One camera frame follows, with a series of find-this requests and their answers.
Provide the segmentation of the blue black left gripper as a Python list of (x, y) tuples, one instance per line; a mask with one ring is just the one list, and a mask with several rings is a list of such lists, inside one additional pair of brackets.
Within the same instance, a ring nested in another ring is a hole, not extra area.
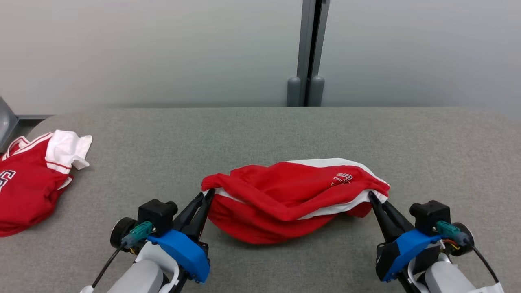
[(173, 286), (168, 293), (180, 293), (188, 280), (204, 284), (210, 274), (207, 253), (199, 241), (206, 224), (215, 189), (200, 192), (174, 220), (174, 230), (161, 237), (149, 236), (151, 244), (159, 245), (177, 264), (173, 272)]

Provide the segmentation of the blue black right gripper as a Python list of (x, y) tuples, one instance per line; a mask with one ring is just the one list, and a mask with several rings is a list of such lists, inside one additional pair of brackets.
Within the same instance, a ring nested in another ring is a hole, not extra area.
[(389, 282), (398, 278), (398, 273), (407, 267), (413, 258), (429, 244), (439, 241), (442, 236), (430, 237), (415, 230), (414, 225), (389, 201), (382, 203), (373, 192), (368, 193), (368, 198), (385, 242), (389, 243), (378, 250), (376, 274), (380, 281)]

